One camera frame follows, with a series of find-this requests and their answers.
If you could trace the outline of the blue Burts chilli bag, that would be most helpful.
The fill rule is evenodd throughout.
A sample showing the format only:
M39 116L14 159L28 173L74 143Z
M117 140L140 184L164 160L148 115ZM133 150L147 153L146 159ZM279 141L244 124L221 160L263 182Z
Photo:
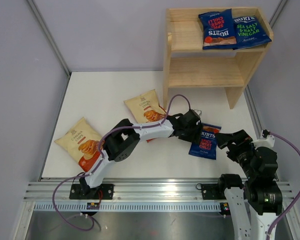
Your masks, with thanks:
M202 129L198 144L192 143L188 154L190 156L217 159L217 139L216 134L222 129L221 126L202 123Z
M203 26L202 49L233 49L237 45L232 9L198 15Z

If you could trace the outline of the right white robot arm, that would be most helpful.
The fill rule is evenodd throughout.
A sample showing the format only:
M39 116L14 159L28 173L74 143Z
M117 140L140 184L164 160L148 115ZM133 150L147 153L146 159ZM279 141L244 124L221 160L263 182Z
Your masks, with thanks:
M275 138L263 130L253 140L244 130L216 133L217 146L240 165L246 181L237 174L222 174L217 193L226 198L236 240L273 240L275 220L281 215L283 195L275 181L278 169Z

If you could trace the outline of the blue Burts sea salt bag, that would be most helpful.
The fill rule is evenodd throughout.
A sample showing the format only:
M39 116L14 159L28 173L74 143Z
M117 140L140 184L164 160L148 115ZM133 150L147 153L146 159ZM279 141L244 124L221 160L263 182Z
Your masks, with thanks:
M234 50L252 48L272 41L254 15L236 17L233 24L236 34Z

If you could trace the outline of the cream orange cassava chips bag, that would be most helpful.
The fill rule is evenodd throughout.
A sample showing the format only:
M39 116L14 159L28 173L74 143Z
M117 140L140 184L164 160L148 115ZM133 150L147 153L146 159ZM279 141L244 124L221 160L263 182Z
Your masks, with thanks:
M161 123L166 117L166 111L160 106L159 99L155 89L147 91L136 97L124 100L138 124L146 124L149 126L157 125L150 128L150 131L163 129Z

